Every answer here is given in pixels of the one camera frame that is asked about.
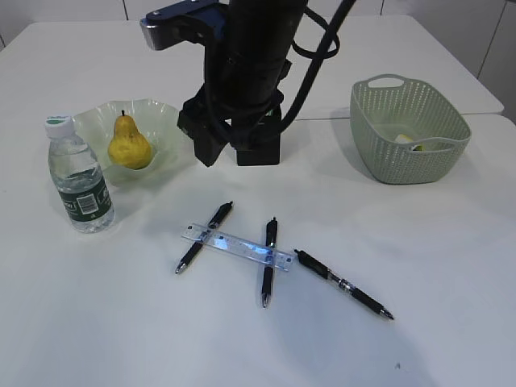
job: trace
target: white bottle cap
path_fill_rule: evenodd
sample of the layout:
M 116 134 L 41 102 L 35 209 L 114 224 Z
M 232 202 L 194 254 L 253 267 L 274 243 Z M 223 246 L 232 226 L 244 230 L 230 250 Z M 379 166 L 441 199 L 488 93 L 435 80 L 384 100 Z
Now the white bottle cap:
M 51 115 L 45 121 L 45 130 L 50 139 L 59 139 L 75 133 L 72 117 L 69 115 Z

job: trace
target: glass bowl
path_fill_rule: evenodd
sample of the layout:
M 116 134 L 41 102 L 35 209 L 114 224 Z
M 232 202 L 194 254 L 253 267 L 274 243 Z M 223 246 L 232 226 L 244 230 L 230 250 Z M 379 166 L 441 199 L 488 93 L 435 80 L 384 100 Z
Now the glass bowl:
M 129 169 L 111 162 L 107 149 L 113 138 L 114 122 L 125 110 L 139 132 L 152 146 L 151 163 Z M 134 181 L 163 171 L 179 172 L 196 162 L 192 141 L 177 127 L 177 109 L 151 99 L 111 101 L 73 117 L 77 134 L 97 154 L 104 177 L 112 184 Z

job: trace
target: bottle label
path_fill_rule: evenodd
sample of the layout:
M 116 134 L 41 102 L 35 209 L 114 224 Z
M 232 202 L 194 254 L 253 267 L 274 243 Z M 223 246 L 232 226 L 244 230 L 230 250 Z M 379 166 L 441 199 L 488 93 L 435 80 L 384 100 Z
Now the bottle label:
M 112 206 L 104 177 L 92 189 L 80 193 L 59 192 L 71 219 L 89 222 L 103 216 Z

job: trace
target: water bottle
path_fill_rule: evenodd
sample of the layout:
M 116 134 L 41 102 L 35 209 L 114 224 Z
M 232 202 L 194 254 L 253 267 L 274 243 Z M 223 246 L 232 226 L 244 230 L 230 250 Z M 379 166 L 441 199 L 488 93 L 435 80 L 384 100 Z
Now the water bottle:
M 76 134 L 69 116 L 48 117 L 45 129 L 50 176 L 73 227 L 85 233 L 107 229 L 114 209 L 94 151 Z

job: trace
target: ruler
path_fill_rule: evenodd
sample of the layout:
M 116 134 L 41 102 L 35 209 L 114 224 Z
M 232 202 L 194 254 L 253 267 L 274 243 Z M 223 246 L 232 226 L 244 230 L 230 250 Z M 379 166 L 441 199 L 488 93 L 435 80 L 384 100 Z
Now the ruler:
M 268 248 L 237 236 L 211 230 L 206 226 L 195 223 L 190 224 L 181 236 L 194 242 L 229 252 L 234 256 L 241 256 L 242 258 L 260 262 L 261 264 L 269 264 L 270 256 L 272 255 L 274 266 L 286 272 L 289 271 L 294 260 L 294 255 L 292 254 L 280 252 L 274 248 Z

